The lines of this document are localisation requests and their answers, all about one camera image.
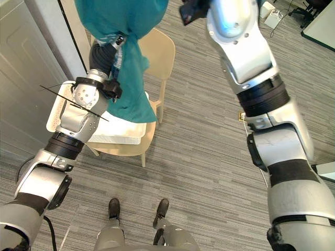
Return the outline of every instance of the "black wire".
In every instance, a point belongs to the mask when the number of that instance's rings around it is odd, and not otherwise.
[[[270,33],[270,38],[272,38],[274,36],[274,30],[278,27],[278,25],[281,23],[282,20],[284,20],[284,18],[289,14],[289,9],[291,8],[291,4],[292,4],[293,0],[291,0],[291,2],[289,3],[289,6],[287,9],[287,12],[285,14],[285,16],[283,16],[283,18],[278,22],[278,24],[276,25],[276,27],[273,28],[273,30]]]
[[[43,219],[45,219],[47,221],[47,223],[49,225],[49,228],[50,228],[53,251],[57,251],[56,237],[54,235],[54,230],[53,230],[52,223],[51,223],[50,219],[48,217],[46,217],[45,215],[43,216]]]
[[[15,177],[15,183],[18,183],[19,181],[19,176],[20,176],[20,171],[22,169],[22,167],[30,160],[32,160],[35,156],[30,157],[29,159],[27,159],[26,161],[23,162],[23,164],[19,167],[19,169],[16,171],[16,177]]]

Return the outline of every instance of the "teal towel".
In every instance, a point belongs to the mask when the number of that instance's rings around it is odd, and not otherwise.
[[[163,18],[169,0],[75,0],[82,24],[101,42],[109,42],[120,31],[127,41],[122,46],[121,69],[117,80],[122,97],[109,101],[107,111],[135,123],[156,121],[144,93],[143,73],[149,61],[142,56],[137,40]]]

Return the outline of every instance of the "plastic chair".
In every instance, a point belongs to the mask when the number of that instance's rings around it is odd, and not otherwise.
[[[157,101],[149,100],[149,103],[155,112],[159,114],[159,123],[163,120],[163,106],[166,81],[169,79],[175,56],[174,42],[161,31],[153,28],[146,36],[139,40],[139,46],[142,54],[150,61],[150,67],[146,73],[155,76],[161,80],[160,95]],[[140,155],[142,167],[146,166],[146,151],[149,148],[155,132],[156,122],[147,123],[146,133],[141,138],[138,145],[127,144],[108,144],[88,142],[86,145],[94,152],[96,156],[99,152],[118,156],[136,156]]]

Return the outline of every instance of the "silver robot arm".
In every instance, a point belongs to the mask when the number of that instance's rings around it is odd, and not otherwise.
[[[248,136],[253,162],[270,174],[272,248],[333,250],[335,199],[310,167],[313,143],[259,31],[256,1],[209,1],[207,33],[253,131]]]
[[[108,99],[121,97],[116,80],[109,72],[117,50],[124,44],[123,35],[100,47],[93,44],[90,70],[73,85],[72,101],[61,116],[61,123],[40,149],[18,182],[14,200],[0,207],[0,250],[29,250],[46,210],[60,206],[71,183],[66,174],[96,131]]]

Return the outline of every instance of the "floor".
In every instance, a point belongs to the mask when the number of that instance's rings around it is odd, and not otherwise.
[[[170,0],[158,28],[176,45],[175,65],[167,84],[163,123],[140,158],[84,149],[70,173],[71,189],[63,204],[47,212],[58,250],[93,250],[107,219],[112,197],[121,202],[121,225],[127,244],[151,244],[152,220],[162,198],[170,200],[167,218],[188,229],[201,250],[270,250],[266,187],[253,166],[236,96],[223,77],[219,57],[205,38],[205,20],[183,27]],[[277,1],[279,9],[289,5]],[[296,98],[315,144],[315,162],[335,160],[335,53],[300,35],[297,16],[285,17],[270,38],[261,24],[288,92]],[[156,79],[146,89],[158,96]],[[21,161],[2,156],[0,202],[11,200]],[[327,183],[333,193],[335,185]],[[43,223],[32,250],[52,250]]]

